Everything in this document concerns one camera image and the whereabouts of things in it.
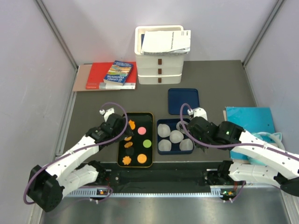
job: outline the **white wall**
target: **white wall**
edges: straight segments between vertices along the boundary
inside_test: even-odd
[[[192,30],[188,61],[244,60],[275,0],[43,0],[78,64],[134,60],[137,26]]]
[[[0,223],[26,223],[30,170],[49,162],[74,69],[33,0],[0,1]]]
[[[285,1],[247,66],[256,101],[271,108],[276,131],[299,153],[299,1]]]

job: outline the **blue tray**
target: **blue tray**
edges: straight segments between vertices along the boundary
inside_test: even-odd
[[[164,125],[168,125],[170,127],[170,130],[173,131],[173,130],[176,130],[177,127],[177,123],[180,121],[180,119],[160,119],[157,121],[157,129],[158,129],[158,125],[159,124],[164,124]],[[167,138],[161,138],[158,134],[157,134],[157,144],[159,144],[159,142],[163,139],[167,139],[167,140],[170,140],[169,137]],[[158,148],[158,153],[160,155],[182,155],[182,154],[191,154],[193,152],[193,149],[192,150],[189,150],[189,151],[181,151],[179,149],[179,144],[180,143],[171,143],[171,151],[169,152],[164,152],[164,151],[160,151],[159,148]]]
[[[268,107],[226,107],[227,120],[240,125],[250,133],[274,133],[274,124],[271,109]],[[273,143],[271,139],[263,136],[263,140]],[[230,151],[230,158],[235,160],[248,160],[246,155]]]
[[[168,113],[178,115],[183,103],[188,103],[192,109],[199,107],[197,89],[169,89],[168,90]],[[188,115],[187,107],[183,115]]]

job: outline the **cable clip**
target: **cable clip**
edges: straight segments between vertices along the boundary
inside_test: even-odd
[[[100,115],[103,115],[103,116],[104,116],[104,114],[106,113],[106,111],[105,111],[105,110],[103,110],[103,109],[102,109],[102,110],[100,110],[99,112],[100,112]]]
[[[68,153],[71,154],[71,155],[75,154],[73,149],[69,149]]]
[[[187,113],[188,113],[189,116],[192,116],[194,114],[194,111],[192,109],[188,109]]]
[[[267,142],[264,142],[264,144],[263,144],[263,149],[267,149],[267,147],[268,147],[268,143],[267,143]]]

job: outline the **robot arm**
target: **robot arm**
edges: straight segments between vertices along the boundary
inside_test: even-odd
[[[188,110],[188,114],[193,117],[187,127],[190,134],[203,143],[219,146],[249,143],[263,146],[241,145],[221,148],[245,154],[263,162],[266,166],[224,161],[218,168],[217,178],[222,178],[223,182],[226,179],[232,179],[233,181],[267,183],[291,195],[299,196],[299,155],[272,146],[234,123],[223,121],[216,126],[207,121],[206,112],[202,108]],[[209,178],[215,179],[215,176],[207,174],[206,179],[209,180]]]
[[[96,180],[97,182],[102,181],[106,174],[105,169],[101,167],[99,162],[89,162],[80,169],[77,169],[77,167],[103,147],[133,135],[130,126],[127,125],[124,134],[114,142],[89,147],[75,153],[76,150],[84,146],[105,142],[122,132],[125,126],[124,117],[115,114],[113,108],[106,112],[100,111],[100,113],[104,116],[105,122],[99,127],[91,128],[73,148],[61,156],[67,155],[67,157],[48,166],[30,185],[27,195],[46,212],[57,207],[60,201],[70,192]],[[30,172],[29,179],[41,168],[39,165],[34,167]]]

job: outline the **white plastic drawer unit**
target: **white plastic drawer unit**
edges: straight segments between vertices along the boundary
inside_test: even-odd
[[[135,57],[140,84],[178,84],[181,81],[185,55],[150,56],[141,51],[141,35],[145,31],[184,30],[180,25],[137,27]]]
[[[182,67],[185,55],[152,56],[136,55],[136,63],[139,67]]]
[[[182,74],[183,67],[166,67],[166,68],[139,68],[137,67],[137,71],[139,75],[142,76],[173,76]]]
[[[142,76],[138,74],[140,84],[178,84],[181,82],[182,74],[172,76]]]

